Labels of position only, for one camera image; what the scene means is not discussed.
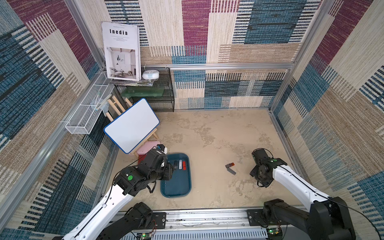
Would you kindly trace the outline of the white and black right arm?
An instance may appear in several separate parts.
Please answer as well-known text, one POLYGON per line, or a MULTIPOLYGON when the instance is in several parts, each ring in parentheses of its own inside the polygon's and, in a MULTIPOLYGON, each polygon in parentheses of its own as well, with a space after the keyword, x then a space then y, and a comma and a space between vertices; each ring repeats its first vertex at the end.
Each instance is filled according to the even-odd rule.
POLYGON ((248 210, 251 226, 267 228, 273 224, 292 225, 312 240, 354 240, 356 233, 348 206, 339 197, 332 198, 317 190, 280 158, 264 148, 252 152, 256 166, 251 170, 258 187, 267 188, 277 181, 304 205, 305 210, 288 205, 281 199, 264 202, 262 210, 248 210))

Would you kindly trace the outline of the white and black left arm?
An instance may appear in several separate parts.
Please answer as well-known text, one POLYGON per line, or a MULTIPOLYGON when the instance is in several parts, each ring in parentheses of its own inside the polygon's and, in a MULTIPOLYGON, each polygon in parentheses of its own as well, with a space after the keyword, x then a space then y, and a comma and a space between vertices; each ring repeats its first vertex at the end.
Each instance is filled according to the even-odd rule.
POLYGON ((69 233, 59 236, 60 240, 113 240, 120 239, 138 228, 148 228, 152 211, 144 203, 134 206, 128 216, 120 222, 109 225, 113 217, 140 191, 148 189, 157 181, 172 178, 174 168, 168 163, 167 147, 160 144, 150 149, 138 165, 130 164, 119 171, 107 194, 91 212, 69 233))

